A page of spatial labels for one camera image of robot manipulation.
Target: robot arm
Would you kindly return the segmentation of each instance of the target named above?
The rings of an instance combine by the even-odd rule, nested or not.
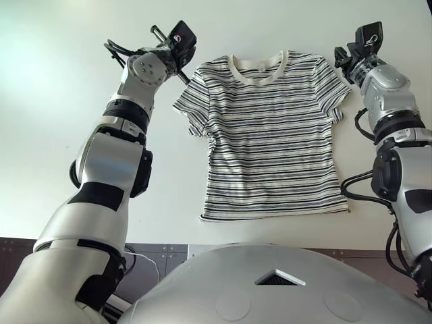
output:
[[[79,190],[56,210],[2,295],[0,323],[106,323],[99,311],[125,270],[129,198],[149,183],[154,95],[190,61],[195,43],[180,22],[155,49],[106,45],[124,67],[120,85],[71,167]]]
[[[408,256],[408,262],[401,256],[401,272],[417,282],[418,297],[432,302],[432,132],[421,120],[407,77],[378,58],[382,40],[381,22],[360,27],[356,42],[348,44],[351,57],[335,48],[335,66],[360,87],[366,108],[356,126],[367,111],[373,134],[360,131],[377,151],[371,186],[396,216],[392,236],[399,231],[396,244],[400,248],[403,241]]]

